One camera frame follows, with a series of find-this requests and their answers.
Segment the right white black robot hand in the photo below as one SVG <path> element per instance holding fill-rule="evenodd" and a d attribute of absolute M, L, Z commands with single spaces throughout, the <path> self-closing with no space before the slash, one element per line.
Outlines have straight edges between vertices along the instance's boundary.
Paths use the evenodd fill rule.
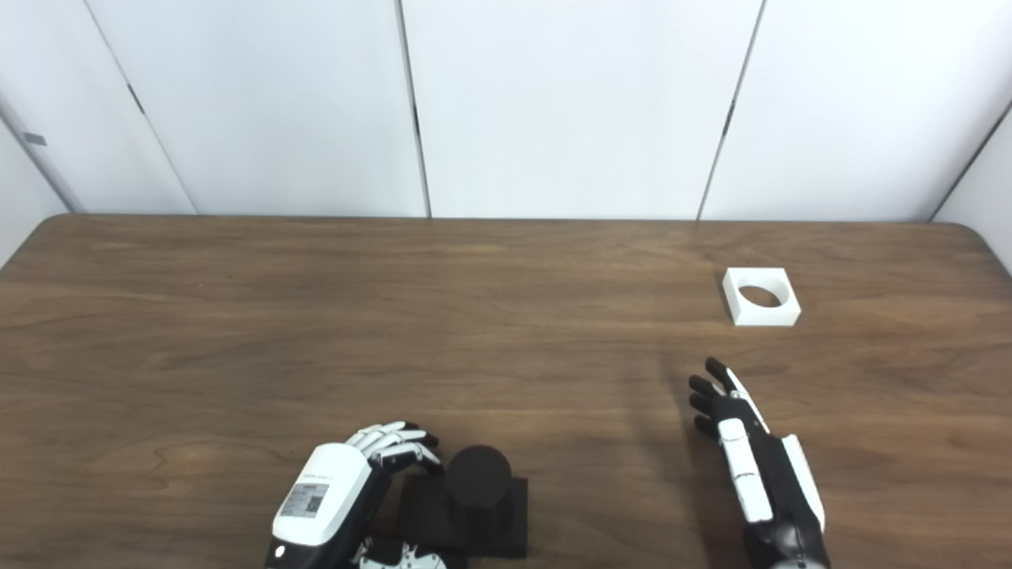
<path fill-rule="evenodd" d="M 796 435 L 775 435 L 741 379 L 710 356 L 691 375 L 694 427 L 716 442 L 743 518 L 753 568 L 830 568 L 825 508 Z"/>

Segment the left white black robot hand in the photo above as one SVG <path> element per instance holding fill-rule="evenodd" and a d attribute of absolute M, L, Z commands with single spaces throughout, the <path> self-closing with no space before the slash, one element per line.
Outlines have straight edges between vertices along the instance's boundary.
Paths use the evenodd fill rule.
<path fill-rule="evenodd" d="M 266 568 L 448 568 L 432 548 L 368 534 L 395 474 L 444 474 L 440 440 L 408 421 L 359 428 L 313 450 L 276 511 Z"/>

